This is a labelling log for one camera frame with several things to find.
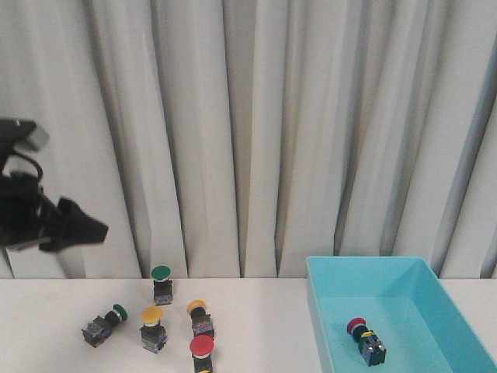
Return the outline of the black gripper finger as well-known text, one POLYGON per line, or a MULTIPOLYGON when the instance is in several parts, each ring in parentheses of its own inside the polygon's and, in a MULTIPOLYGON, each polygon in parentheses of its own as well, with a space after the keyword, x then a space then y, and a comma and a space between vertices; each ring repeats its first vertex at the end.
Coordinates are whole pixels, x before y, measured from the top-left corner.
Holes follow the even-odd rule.
POLYGON ((109 226, 87 215, 73 200, 61 197, 43 218, 39 250, 58 253, 78 245, 104 243, 109 226))

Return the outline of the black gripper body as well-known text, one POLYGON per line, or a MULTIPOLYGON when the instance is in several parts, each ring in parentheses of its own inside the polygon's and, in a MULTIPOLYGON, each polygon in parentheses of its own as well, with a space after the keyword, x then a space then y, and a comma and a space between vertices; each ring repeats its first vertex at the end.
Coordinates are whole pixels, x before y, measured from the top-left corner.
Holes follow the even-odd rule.
POLYGON ((1 177, 1 247, 21 250, 38 246, 54 251, 57 207, 44 195, 39 179, 13 171, 1 177))

